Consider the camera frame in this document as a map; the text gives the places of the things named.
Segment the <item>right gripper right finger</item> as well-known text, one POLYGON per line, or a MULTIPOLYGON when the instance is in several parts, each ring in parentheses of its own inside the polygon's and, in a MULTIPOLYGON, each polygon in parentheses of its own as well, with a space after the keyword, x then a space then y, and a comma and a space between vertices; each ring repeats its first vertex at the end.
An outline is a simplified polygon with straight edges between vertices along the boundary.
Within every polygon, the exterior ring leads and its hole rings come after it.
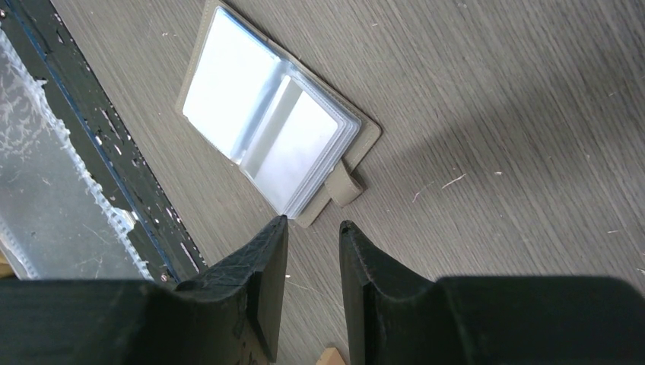
POLYGON ((642 364, 644 298, 598 276, 431 281, 339 228, 352 364, 642 364))

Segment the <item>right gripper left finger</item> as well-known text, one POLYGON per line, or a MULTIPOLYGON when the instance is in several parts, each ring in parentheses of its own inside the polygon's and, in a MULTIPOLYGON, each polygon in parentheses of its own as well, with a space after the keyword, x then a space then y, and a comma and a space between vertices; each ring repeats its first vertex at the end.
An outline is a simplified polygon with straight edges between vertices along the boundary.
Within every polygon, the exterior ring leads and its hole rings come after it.
POLYGON ((270 364, 288 219, 168 289, 143 280, 1 282, 3 364, 270 364))

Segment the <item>beige card holder wallet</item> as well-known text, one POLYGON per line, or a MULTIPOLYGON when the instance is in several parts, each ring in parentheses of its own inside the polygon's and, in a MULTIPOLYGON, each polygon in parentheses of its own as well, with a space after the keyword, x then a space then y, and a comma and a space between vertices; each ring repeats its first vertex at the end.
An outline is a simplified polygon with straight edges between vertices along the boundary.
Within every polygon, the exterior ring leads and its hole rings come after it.
POLYGON ((381 128, 222 1, 208 1, 176 109, 277 214, 310 226, 352 203, 381 128))

